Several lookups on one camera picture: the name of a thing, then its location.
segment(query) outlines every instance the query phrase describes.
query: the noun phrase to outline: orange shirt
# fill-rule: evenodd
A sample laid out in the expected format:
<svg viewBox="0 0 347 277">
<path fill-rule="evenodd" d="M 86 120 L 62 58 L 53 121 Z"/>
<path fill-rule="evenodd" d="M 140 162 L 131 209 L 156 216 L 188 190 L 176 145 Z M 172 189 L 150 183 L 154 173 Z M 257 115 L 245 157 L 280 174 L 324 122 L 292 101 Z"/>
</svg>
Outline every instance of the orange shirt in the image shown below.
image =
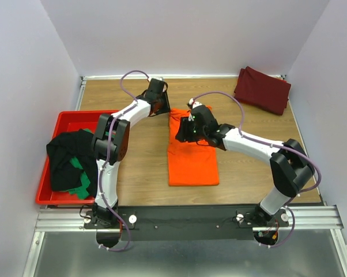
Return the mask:
<svg viewBox="0 0 347 277">
<path fill-rule="evenodd" d="M 215 186 L 219 184 L 216 149 L 175 139 L 181 117 L 189 111 L 172 108 L 169 114 L 168 184 L 170 186 Z"/>
</svg>

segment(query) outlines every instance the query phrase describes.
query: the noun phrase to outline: folded maroon towel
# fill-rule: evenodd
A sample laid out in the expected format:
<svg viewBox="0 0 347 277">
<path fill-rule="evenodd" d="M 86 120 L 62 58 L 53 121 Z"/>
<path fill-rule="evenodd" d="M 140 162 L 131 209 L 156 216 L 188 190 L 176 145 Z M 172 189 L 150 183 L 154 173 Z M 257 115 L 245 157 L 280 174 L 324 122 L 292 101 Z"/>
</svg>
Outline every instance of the folded maroon towel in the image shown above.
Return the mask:
<svg viewBox="0 0 347 277">
<path fill-rule="evenodd" d="M 235 98 L 243 103 L 282 115 L 288 103 L 290 87 L 284 80 L 270 77 L 247 66 L 240 71 L 234 93 Z"/>
</svg>

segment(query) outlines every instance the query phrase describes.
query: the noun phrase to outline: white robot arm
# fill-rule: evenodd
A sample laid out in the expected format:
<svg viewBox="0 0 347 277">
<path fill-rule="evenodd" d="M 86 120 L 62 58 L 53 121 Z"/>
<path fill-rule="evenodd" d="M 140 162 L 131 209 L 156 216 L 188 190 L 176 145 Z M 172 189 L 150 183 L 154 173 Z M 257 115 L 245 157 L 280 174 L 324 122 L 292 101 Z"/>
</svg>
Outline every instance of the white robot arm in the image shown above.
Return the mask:
<svg viewBox="0 0 347 277">
<path fill-rule="evenodd" d="M 137 97 L 137 101 L 133 101 L 123 110 L 113 114 L 102 114 L 99 118 L 97 129 L 92 141 L 92 148 L 97 159 L 98 166 L 98 186 L 95 198 L 94 209 L 99 213 L 100 218 L 110 220 L 111 214 L 107 210 L 102 194 L 111 207 L 116 207 L 118 197 L 116 193 L 116 183 L 118 176 L 118 168 L 121 160 L 124 158 L 129 143 L 130 128 L 138 121 L 154 115 L 168 113 L 170 111 L 168 97 L 168 85 L 159 79 L 151 79 L 148 89 Z M 112 130 L 112 142 L 110 146 L 110 158 L 107 160 L 108 151 L 108 131 L 111 127 L 112 120 L 116 120 Z"/>
<path fill-rule="evenodd" d="M 191 102 L 188 106 L 191 113 L 181 118 L 177 140 L 205 140 L 212 147 L 252 156 L 271 167 L 275 187 L 257 205 L 251 218 L 247 219 L 248 222 L 264 226 L 312 178 L 315 169 L 301 155 L 296 154 L 305 155 L 296 140 L 282 142 L 260 138 L 232 125 L 219 125 L 211 110 L 200 102 Z"/>
</svg>

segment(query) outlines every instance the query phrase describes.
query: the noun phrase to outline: red plastic bin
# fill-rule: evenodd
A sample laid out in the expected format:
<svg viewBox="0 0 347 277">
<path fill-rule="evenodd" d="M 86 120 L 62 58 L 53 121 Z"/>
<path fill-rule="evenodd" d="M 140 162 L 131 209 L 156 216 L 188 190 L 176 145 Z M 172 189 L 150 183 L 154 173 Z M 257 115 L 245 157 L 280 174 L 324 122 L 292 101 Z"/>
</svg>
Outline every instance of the red plastic bin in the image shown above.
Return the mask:
<svg viewBox="0 0 347 277">
<path fill-rule="evenodd" d="M 58 115 L 52 138 L 60 133 L 78 131 L 79 129 L 90 129 L 92 132 L 95 132 L 99 116 L 101 114 L 112 114 L 115 112 L 117 110 L 63 111 Z M 51 189 L 49 158 L 47 157 L 35 201 L 40 205 L 84 205 L 93 204 L 94 197 L 89 196 L 84 200 L 80 200 L 76 194 L 70 195 L 68 192 L 53 192 Z"/>
</svg>

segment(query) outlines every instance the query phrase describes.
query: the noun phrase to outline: wooden surface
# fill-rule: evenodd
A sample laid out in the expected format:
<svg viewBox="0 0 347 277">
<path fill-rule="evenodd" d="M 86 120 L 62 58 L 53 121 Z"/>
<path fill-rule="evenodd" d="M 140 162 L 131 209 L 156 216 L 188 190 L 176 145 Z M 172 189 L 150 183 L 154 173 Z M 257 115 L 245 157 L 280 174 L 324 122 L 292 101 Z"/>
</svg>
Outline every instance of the wooden surface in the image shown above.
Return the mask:
<svg viewBox="0 0 347 277">
<path fill-rule="evenodd" d="M 188 100 L 206 91 L 232 93 L 236 79 L 167 79 L 171 107 L 187 109 Z M 118 80 L 86 82 L 81 110 L 122 109 L 131 98 L 119 88 Z M 125 80 L 124 85 L 134 95 L 148 87 L 146 80 Z M 238 125 L 240 111 L 225 96 L 200 98 L 213 107 L 219 123 Z M 243 130 L 271 140 L 301 141 L 290 107 L 277 116 L 258 108 L 243 105 Z M 190 205 L 258 203 L 273 187 L 268 165 L 240 153 L 217 151 L 220 176 L 218 186 L 168 186 L 168 114 L 145 118 L 130 131 L 129 150 L 119 168 L 118 197 L 120 205 Z M 306 192 L 294 200 L 298 203 L 320 202 L 317 190 Z"/>
</svg>

